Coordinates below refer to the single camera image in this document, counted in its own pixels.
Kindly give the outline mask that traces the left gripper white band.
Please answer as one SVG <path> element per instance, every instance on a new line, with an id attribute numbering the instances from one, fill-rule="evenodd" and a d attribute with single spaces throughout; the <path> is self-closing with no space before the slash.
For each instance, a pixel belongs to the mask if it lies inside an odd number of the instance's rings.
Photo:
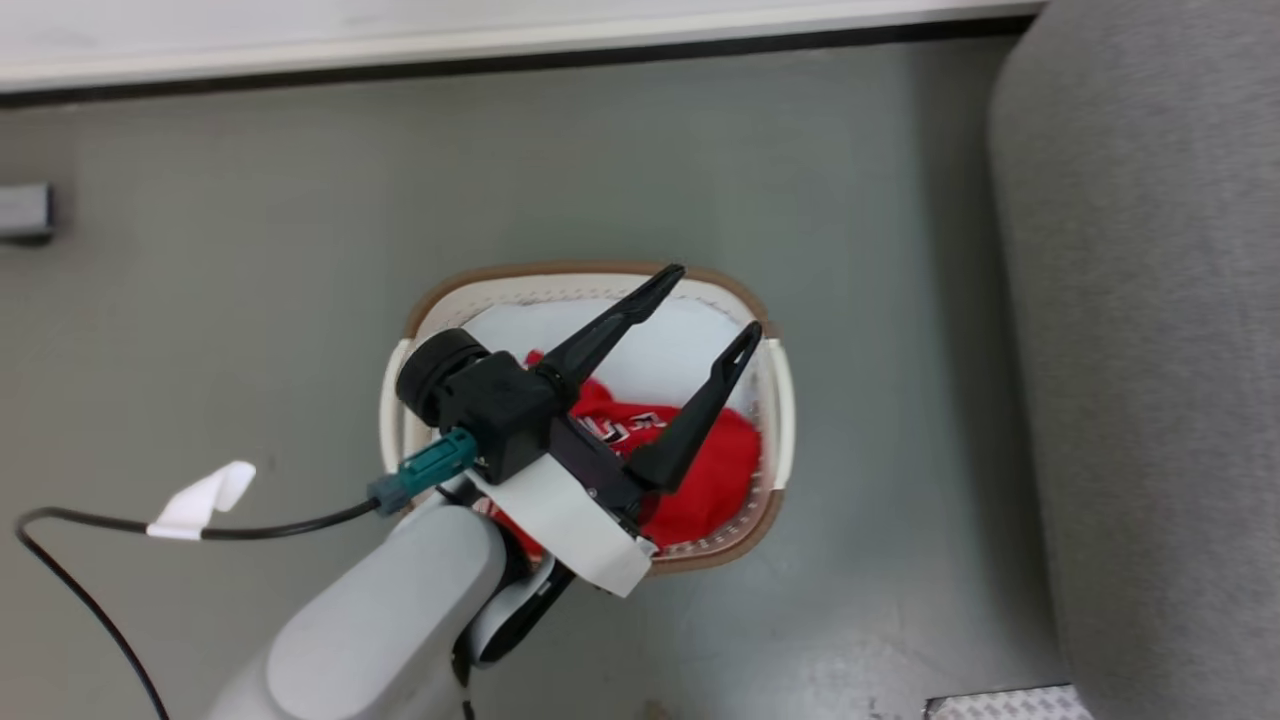
<path id="1" fill-rule="evenodd" d="M 561 410 L 579 401 L 582 384 L 631 328 L 666 301 L 687 268 L 669 264 L 604 313 L 543 354 L 535 374 L 556 392 Z M 550 424 L 550 447 L 511 478 L 493 484 L 483 469 L 466 477 L 525 536 L 576 577 L 625 598 L 652 568 L 657 547 L 639 516 L 652 492 L 673 493 L 745 373 L 763 337 L 746 324 L 710 365 L 707 380 L 652 443 L 622 460 L 575 419 Z"/>

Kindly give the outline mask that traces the white garment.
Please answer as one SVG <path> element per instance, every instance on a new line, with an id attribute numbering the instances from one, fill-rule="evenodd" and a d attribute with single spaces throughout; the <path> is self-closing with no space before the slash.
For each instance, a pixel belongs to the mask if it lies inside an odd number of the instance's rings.
<path id="1" fill-rule="evenodd" d="M 608 299 L 502 304 L 462 327 L 490 351 L 524 361 L 531 352 L 554 348 L 611 305 Z M 680 407 L 744 327 L 696 300 L 667 299 L 618 342 L 591 378 L 618 401 Z"/>

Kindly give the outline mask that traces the grey fabric sofa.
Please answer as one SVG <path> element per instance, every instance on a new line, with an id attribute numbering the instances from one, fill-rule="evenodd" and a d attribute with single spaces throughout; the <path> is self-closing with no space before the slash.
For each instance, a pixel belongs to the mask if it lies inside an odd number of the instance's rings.
<path id="1" fill-rule="evenodd" d="M 991 164 L 1096 720 L 1280 720 L 1280 0 L 1048 0 Z"/>

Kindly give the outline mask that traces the white tape tag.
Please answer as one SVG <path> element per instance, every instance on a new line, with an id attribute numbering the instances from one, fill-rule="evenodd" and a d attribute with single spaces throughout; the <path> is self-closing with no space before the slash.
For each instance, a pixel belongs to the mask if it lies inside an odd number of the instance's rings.
<path id="1" fill-rule="evenodd" d="M 241 460 L 219 468 L 174 493 L 143 533 L 170 541 L 200 541 L 214 515 L 233 510 L 256 475 L 257 468 Z"/>

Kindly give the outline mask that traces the white laundry basket brown rim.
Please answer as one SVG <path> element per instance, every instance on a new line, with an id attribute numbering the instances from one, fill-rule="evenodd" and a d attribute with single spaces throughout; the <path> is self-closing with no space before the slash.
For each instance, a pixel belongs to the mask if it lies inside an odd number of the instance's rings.
<path id="1" fill-rule="evenodd" d="M 396 396 L 396 379 L 419 341 L 449 329 L 499 304 L 618 299 L 655 274 L 659 263 L 534 263 L 488 266 L 453 275 L 429 290 L 408 314 L 404 331 L 387 360 L 378 406 L 381 465 L 392 471 L 408 452 L 436 436 Z M 755 393 L 763 455 L 748 501 L 731 523 L 708 537 L 659 552 L 648 575 L 663 577 L 717 568 L 758 546 L 783 505 L 791 478 L 797 411 L 794 378 L 780 333 L 767 306 L 741 282 L 722 272 L 691 266 L 677 292 L 739 322 L 759 322 L 764 337 L 748 382 Z"/>

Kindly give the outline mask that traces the red printed garment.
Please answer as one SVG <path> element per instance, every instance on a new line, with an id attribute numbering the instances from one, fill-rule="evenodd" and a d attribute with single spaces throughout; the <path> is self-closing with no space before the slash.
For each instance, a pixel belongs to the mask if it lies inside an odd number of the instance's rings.
<path id="1" fill-rule="evenodd" d="M 591 378 L 580 391 L 571 416 L 621 460 L 657 441 L 678 409 L 617 398 Z M 660 495 L 644 518 L 643 532 L 662 552 L 696 543 L 733 520 L 748 501 L 762 452 L 759 430 L 741 413 L 727 407 L 701 445 L 682 484 Z"/>

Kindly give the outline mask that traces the metal tread plate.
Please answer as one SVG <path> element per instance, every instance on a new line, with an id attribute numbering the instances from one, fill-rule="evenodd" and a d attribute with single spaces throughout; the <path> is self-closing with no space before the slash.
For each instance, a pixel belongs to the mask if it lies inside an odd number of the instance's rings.
<path id="1" fill-rule="evenodd" d="M 1070 684 L 933 698 L 922 719 L 1094 720 Z"/>

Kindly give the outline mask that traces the small grey block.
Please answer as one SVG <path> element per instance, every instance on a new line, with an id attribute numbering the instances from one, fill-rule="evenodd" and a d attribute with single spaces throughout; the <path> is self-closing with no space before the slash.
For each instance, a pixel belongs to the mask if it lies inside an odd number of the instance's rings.
<path id="1" fill-rule="evenodd" d="M 51 184 L 0 184 L 0 243 L 47 243 L 54 227 Z"/>

